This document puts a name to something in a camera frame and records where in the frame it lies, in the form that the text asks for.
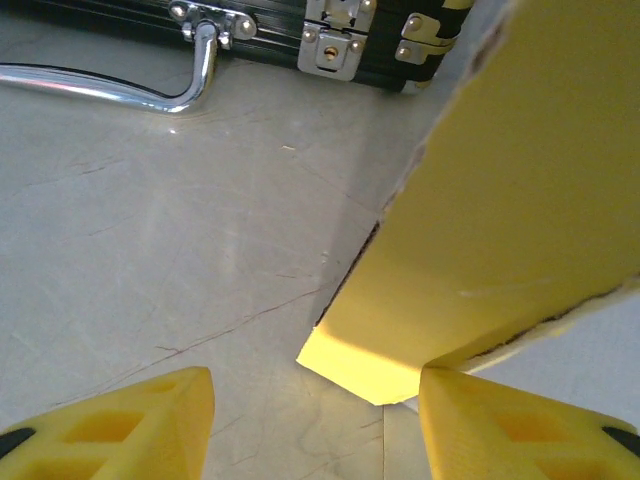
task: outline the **yellow foam piece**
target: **yellow foam piece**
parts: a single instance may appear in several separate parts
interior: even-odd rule
[[[640,272],[638,1],[513,3],[300,353],[373,404]]]
[[[0,478],[197,480],[213,414],[209,370],[179,370],[14,425],[35,433],[0,459]]]
[[[640,479],[631,425],[460,372],[423,370],[420,420],[434,480]]]

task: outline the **chrome handle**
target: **chrome handle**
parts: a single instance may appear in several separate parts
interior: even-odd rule
[[[218,28],[203,20],[195,27],[191,85],[175,97],[105,75],[47,65],[0,63],[0,84],[103,100],[156,113],[181,114],[202,103],[212,83]]]

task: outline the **metal clasp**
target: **metal clasp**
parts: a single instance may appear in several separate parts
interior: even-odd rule
[[[356,75],[376,0],[307,0],[298,68],[350,81]]]
[[[429,55],[444,55],[453,48],[456,38],[440,38],[440,21],[421,13],[412,13],[402,28],[402,40],[396,60],[422,65]]]

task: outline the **rivet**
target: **rivet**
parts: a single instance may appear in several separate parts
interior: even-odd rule
[[[375,0],[362,0],[360,2],[360,11],[369,13],[375,7]]]
[[[411,17],[407,22],[407,27],[414,32],[420,30],[422,28],[422,19],[418,16]]]
[[[361,53],[362,50],[364,50],[364,42],[361,42],[360,40],[353,40],[349,44],[349,50],[353,53]]]
[[[220,42],[220,46],[225,50],[231,49],[231,34],[229,32],[222,32],[218,35],[218,42]]]
[[[253,24],[249,20],[243,20],[240,22],[240,30],[247,35],[251,35],[253,33]]]
[[[176,20],[184,20],[187,17],[187,9],[182,5],[172,6],[171,13],[176,18]]]
[[[316,41],[316,37],[318,36],[318,34],[316,33],[315,30],[311,30],[310,28],[304,30],[302,32],[302,40],[304,40],[307,43],[313,43]]]
[[[191,22],[182,24],[182,36],[187,42],[193,42],[193,24]]]
[[[396,55],[406,60],[407,58],[411,57],[411,49],[407,47],[400,47]]]

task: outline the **black rubber tip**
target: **black rubber tip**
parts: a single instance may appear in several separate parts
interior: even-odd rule
[[[29,440],[35,433],[33,428],[20,428],[0,435],[0,460]]]
[[[640,436],[616,427],[602,427],[602,431],[640,458]]]

